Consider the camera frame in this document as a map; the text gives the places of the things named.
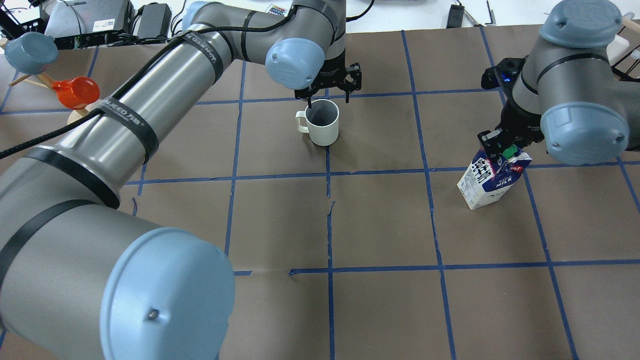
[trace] green cap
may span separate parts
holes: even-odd
[[[503,151],[502,156],[504,156],[505,159],[511,159],[516,152],[518,152],[518,147],[514,144],[510,148]]]

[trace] orange cup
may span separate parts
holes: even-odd
[[[62,105],[74,110],[84,109],[100,97],[98,84],[86,76],[79,76],[73,80],[54,81],[51,88],[58,95]]]

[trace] white mug on rack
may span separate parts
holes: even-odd
[[[309,134],[311,141],[319,146],[329,146],[338,139],[338,118],[340,110],[331,100],[318,99],[311,102],[304,111],[296,113],[298,131]],[[300,120],[305,119],[307,126],[302,126]]]

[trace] light blue cap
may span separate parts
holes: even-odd
[[[216,358],[234,303],[234,274],[211,243],[150,231],[120,256],[100,312],[106,360]]]
[[[29,32],[9,41],[4,49],[6,61],[19,72],[38,75],[58,59],[53,37]]]
[[[200,11],[203,6],[211,4],[210,1],[195,1],[187,8],[187,14],[185,14],[182,18],[182,29],[187,30],[193,22],[193,17],[195,17],[196,12]]]
[[[542,115],[548,153],[569,165],[597,164],[623,152],[629,126],[615,111],[592,102],[556,105]]]
[[[287,38],[267,52],[264,65],[273,81],[299,90],[314,82],[324,64],[320,45],[306,38]]]
[[[622,14],[608,0],[563,0],[540,28],[540,36],[577,49],[603,47],[616,37]]]

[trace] bolt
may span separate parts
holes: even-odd
[[[151,312],[149,313],[149,320],[155,320],[157,319],[157,317],[160,315],[160,311],[153,309],[151,310]]]

